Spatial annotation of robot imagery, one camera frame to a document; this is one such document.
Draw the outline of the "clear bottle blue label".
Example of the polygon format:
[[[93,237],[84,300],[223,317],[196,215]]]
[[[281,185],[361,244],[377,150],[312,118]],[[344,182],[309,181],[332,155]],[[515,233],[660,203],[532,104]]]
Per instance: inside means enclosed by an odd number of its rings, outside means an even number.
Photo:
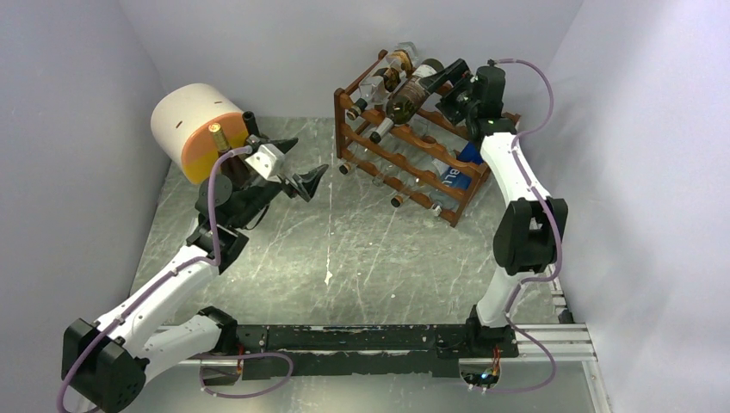
[[[483,158],[479,154],[479,149],[474,143],[467,143],[460,154],[456,156],[456,159],[465,163],[475,163],[476,165],[484,163]],[[436,158],[433,158],[431,163],[436,169],[436,175],[442,184],[454,189],[468,189],[472,181],[471,177]],[[460,202],[456,198],[436,188],[431,190],[430,199],[433,202],[430,211],[435,217],[438,217],[445,210],[456,212],[460,205]]]

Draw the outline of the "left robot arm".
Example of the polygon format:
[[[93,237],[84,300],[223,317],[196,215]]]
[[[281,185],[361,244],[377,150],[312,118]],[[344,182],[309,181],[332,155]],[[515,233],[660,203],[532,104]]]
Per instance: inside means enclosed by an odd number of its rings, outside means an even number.
[[[277,195],[302,200],[315,195],[327,166],[294,173],[287,154],[296,143],[261,139],[218,157],[200,187],[201,222],[173,259],[114,309],[92,322],[77,319],[65,330],[58,411],[65,410],[65,394],[73,390],[95,412],[119,412],[181,361],[245,358],[237,321],[217,308],[205,308],[170,330],[161,325],[238,259],[248,241],[244,228]]]

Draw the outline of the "round drawer cabinet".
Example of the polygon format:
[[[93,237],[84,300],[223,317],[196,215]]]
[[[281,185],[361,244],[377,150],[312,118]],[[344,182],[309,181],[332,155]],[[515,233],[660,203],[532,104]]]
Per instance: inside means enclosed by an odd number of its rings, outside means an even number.
[[[197,185],[208,179],[218,158],[208,126],[220,124],[229,144],[238,148],[249,136],[243,113],[214,86],[192,83],[165,96],[154,108],[150,125],[164,153]]]

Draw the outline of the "wooden wine rack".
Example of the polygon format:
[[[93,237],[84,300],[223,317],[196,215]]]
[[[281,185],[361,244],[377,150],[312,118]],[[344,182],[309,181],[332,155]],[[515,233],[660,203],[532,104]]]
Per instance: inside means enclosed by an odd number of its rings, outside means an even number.
[[[347,89],[337,89],[335,154],[339,171],[370,174],[394,189],[394,207],[413,200],[456,226],[492,173],[476,134],[513,131],[502,110],[504,73],[495,64],[471,71],[457,59],[415,66],[405,52],[381,52]]]

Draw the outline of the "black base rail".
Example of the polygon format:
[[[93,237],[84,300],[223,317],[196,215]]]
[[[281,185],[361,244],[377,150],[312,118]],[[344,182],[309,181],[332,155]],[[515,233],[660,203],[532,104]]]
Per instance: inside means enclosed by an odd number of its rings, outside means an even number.
[[[242,368],[244,380],[351,374],[428,373],[458,378],[470,359],[519,355],[515,331],[464,324],[370,324],[315,326],[240,324],[237,343],[226,350],[245,360],[204,361],[204,367]]]

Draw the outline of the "clear liquor bottle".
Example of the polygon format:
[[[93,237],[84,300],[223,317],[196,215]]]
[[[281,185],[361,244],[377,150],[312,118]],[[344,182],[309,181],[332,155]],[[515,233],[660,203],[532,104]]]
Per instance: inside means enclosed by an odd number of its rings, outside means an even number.
[[[347,110],[349,120],[356,120],[369,107],[382,105],[415,70],[419,61],[413,42],[398,43],[358,84],[359,97]]]

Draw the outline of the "dark bottle white label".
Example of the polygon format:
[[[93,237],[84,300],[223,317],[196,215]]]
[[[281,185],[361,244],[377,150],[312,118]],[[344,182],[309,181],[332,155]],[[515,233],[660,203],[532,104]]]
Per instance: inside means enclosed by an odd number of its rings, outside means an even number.
[[[252,111],[243,112],[242,120],[250,137],[255,137],[256,139],[261,139],[263,137],[257,124],[256,116]]]

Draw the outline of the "clear bottle lower rack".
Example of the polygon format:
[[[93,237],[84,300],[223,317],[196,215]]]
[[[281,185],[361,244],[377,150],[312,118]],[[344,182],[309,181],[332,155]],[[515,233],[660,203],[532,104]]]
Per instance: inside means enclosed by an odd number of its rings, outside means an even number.
[[[353,143],[349,146],[349,148],[358,159],[370,162],[378,169],[378,173],[372,178],[372,183],[376,187],[384,186],[385,180],[390,177],[398,178],[404,185],[404,188],[398,191],[390,200],[393,207],[401,207],[410,199],[410,194],[413,191],[416,189],[422,189],[426,186],[419,177],[413,176],[407,171],[393,165],[386,159],[377,156],[374,152],[364,146]],[[431,156],[405,142],[397,139],[388,140],[387,142],[383,141],[381,143],[381,148],[395,154],[403,155],[414,168],[430,171],[434,174],[436,173],[436,169],[431,163]]]

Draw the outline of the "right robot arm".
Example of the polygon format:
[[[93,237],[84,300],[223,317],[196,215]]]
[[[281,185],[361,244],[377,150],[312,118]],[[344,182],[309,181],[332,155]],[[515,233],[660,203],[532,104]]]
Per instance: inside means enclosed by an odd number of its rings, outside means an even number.
[[[503,110],[506,62],[490,60],[470,71],[457,59],[442,73],[452,87],[436,105],[450,123],[465,125],[468,140],[491,169],[505,203],[492,241],[495,274],[474,307],[479,324],[464,335],[467,350],[476,356],[496,347],[493,328],[509,324],[523,285],[539,281],[548,266],[560,262],[568,216],[566,201],[542,186],[523,154],[520,140],[528,132]]]

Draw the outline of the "dark bottle brown label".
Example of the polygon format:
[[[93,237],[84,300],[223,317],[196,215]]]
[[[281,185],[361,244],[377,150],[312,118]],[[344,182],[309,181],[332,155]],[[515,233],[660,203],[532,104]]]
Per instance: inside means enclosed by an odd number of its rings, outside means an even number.
[[[370,133],[369,140],[379,144],[394,126],[407,123],[445,80],[444,66],[437,59],[426,59],[386,105],[386,118]]]

